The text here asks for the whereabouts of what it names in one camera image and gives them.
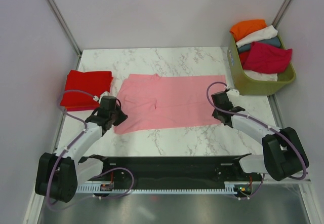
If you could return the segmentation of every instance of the orange cloth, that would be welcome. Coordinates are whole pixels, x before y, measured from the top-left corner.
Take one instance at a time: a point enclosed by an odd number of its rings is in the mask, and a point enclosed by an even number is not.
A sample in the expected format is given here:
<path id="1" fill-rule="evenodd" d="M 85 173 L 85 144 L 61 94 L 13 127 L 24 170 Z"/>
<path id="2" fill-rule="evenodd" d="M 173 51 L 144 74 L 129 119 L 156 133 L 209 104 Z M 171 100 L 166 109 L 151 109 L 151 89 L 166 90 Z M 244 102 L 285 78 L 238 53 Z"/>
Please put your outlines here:
<path id="1" fill-rule="evenodd" d="M 229 32 L 233 35 L 235 42 L 237 42 L 247 35 L 266 27 L 265 20 L 246 20 L 232 26 Z"/>

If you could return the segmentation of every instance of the white marble tabletop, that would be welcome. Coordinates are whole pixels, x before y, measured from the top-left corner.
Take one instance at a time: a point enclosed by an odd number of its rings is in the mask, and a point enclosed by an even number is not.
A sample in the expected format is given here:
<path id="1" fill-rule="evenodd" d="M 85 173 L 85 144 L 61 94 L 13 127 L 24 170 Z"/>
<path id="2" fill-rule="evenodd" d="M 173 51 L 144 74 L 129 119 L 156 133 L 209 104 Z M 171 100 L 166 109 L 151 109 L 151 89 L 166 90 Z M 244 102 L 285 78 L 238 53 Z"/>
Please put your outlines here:
<path id="1" fill-rule="evenodd" d="M 131 73 L 157 73 L 166 77 L 224 74 L 226 82 L 232 86 L 226 51 L 227 47 L 84 50 L 79 71 L 112 71 L 111 94 L 114 96 Z M 234 105 L 242 106 L 250 114 L 275 125 L 266 96 L 230 99 Z M 86 119 L 90 112 L 72 114 Z M 70 143 L 82 128 L 80 122 L 66 118 L 59 146 Z M 124 135 L 116 135 L 110 130 L 92 145 L 86 156 L 223 156 L 246 153 L 262 154 L 262 147 L 244 133 L 219 124 L 143 130 Z"/>

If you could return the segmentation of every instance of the blue cloth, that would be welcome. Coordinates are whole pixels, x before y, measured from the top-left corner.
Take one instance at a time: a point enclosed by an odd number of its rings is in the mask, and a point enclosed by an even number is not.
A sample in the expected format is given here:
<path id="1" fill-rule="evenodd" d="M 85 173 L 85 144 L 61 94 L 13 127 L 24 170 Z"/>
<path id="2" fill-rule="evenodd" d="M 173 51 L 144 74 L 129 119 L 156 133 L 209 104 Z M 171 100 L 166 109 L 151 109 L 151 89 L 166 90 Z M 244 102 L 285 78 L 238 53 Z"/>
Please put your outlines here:
<path id="1" fill-rule="evenodd" d="M 281 47 L 281 43 L 279 38 L 276 36 L 274 38 L 271 39 L 266 39 L 266 40 L 262 40 L 262 41 L 258 41 L 259 43 L 265 43 L 265 44 L 269 44 L 272 45 L 274 47 L 280 48 Z M 242 53 L 242 52 L 246 52 L 248 50 L 251 49 L 251 43 L 250 44 L 246 44 L 240 48 L 237 49 L 238 53 Z"/>

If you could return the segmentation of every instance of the white cloth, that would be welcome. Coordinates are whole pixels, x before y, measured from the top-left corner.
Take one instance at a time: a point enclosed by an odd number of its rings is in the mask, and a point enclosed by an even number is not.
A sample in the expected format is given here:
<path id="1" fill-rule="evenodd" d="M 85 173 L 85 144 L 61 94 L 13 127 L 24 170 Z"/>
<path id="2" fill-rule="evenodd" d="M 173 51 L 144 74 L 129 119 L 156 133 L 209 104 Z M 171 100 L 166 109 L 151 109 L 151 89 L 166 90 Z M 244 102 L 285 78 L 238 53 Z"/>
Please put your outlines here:
<path id="1" fill-rule="evenodd" d="M 239 40 L 236 45 L 237 48 L 242 47 L 245 44 L 250 44 L 252 42 L 257 42 L 265 39 L 271 39 L 278 35 L 278 31 L 271 25 L 262 30 L 255 31 L 245 38 Z"/>
<path id="2" fill-rule="evenodd" d="M 244 73 L 251 79 L 257 81 L 277 81 L 278 80 L 278 74 L 276 73 L 270 73 L 270 74 L 258 73 L 252 70 L 244 70 Z"/>

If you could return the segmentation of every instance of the dark pink cloth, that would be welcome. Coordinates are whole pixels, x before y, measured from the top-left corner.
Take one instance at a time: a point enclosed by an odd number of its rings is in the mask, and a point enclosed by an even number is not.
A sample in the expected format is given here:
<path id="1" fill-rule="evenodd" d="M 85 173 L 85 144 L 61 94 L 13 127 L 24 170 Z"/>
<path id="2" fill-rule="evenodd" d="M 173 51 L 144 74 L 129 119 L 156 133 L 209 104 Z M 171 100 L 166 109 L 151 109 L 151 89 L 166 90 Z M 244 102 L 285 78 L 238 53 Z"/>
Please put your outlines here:
<path id="1" fill-rule="evenodd" d="M 253 42 L 249 56 L 242 67 L 259 73 L 282 73 L 292 58 L 292 52 L 292 49 L 285 50 L 269 44 Z"/>
<path id="2" fill-rule="evenodd" d="M 208 85 L 215 81 L 225 82 L 225 76 L 131 74 L 117 95 L 128 119 L 114 128 L 115 133 L 219 124 L 206 98 Z M 223 85 L 215 85 L 211 94 L 222 90 Z"/>

